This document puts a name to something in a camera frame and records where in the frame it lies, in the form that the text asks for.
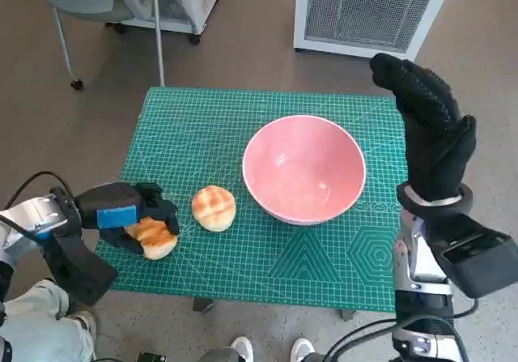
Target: jeans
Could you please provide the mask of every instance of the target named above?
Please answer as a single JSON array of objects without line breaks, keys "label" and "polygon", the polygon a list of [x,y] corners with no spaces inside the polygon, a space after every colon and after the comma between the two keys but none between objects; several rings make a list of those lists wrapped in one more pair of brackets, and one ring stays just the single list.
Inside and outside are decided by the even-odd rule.
[{"label": "jeans", "polygon": [[12,362],[89,362],[94,344],[81,324],[65,317],[68,295],[44,279],[7,301],[0,336],[13,348]]}]

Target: white metal grille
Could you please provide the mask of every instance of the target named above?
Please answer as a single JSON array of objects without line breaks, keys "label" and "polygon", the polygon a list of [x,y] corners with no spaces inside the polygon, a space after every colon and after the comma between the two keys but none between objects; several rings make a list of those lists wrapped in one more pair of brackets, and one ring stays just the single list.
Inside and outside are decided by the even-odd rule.
[{"label": "white metal grille", "polygon": [[308,0],[305,38],[404,53],[430,0]]}]

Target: white sneaker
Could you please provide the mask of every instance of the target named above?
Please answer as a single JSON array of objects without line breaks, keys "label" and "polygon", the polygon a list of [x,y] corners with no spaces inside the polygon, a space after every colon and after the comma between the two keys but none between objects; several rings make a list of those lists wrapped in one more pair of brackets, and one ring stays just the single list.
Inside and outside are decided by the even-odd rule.
[{"label": "white sneaker", "polygon": [[305,338],[298,338],[291,348],[290,362],[301,362],[306,356],[315,352],[315,348]]},{"label": "white sneaker", "polygon": [[232,342],[231,348],[236,350],[238,354],[243,357],[245,362],[253,362],[253,349],[252,344],[244,336],[240,336],[234,342]]}]

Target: chair wheel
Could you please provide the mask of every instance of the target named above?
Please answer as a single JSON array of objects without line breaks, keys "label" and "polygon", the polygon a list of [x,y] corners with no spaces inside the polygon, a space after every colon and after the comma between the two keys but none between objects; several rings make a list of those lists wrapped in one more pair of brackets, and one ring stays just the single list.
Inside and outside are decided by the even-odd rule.
[{"label": "chair wheel", "polygon": [[106,22],[104,26],[107,28],[112,28],[113,31],[115,31],[118,34],[126,34],[128,32],[128,27],[122,23]]},{"label": "chair wheel", "polygon": [[189,36],[189,42],[191,45],[199,45],[201,36],[197,36],[196,34],[191,34]]},{"label": "chair wheel", "polygon": [[115,23],[113,25],[113,30],[115,30],[117,34],[126,34],[128,32],[128,27],[122,23]]},{"label": "chair wheel", "polygon": [[83,81],[81,79],[74,80],[72,83],[70,83],[70,86],[75,91],[82,91],[84,89]]}]

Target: robotic arm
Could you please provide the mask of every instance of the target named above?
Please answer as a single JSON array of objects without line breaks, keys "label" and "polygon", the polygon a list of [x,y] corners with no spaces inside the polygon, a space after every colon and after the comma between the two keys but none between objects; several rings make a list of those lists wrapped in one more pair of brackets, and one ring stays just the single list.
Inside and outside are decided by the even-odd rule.
[{"label": "robotic arm", "polygon": [[[40,174],[53,175],[37,173],[21,188]],[[101,239],[111,245],[140,254],[142,247],[123,227],[150,216],[165,221],[172,234],[179,232],[176,207],[162,199],[162,190],[156,184],[114,182],[77,197],[68,185],[64,187],[0,211],[0,301],[7,294],[20,257],[41,249],[56,283],[83,303],[93,305],[118,273],[85,246],[83,228],[98,229]],[[2,312],[0,306],[0,325]]]},{"label": "robotic arm", "polygon": [[431,70],[389,55],[370,65],[374,83],[394,93],[405,123],[409,179],[397,188],[403,211],[393,248],[397,323],[423,314],[446,321],[398,328],[393,346],[401,361],[468,362],[454,333],[449,281],[473,299],[515,283],[518,248],[468,217],[473,194],[461,180],[476,121],[460,116],[450,87]]}]

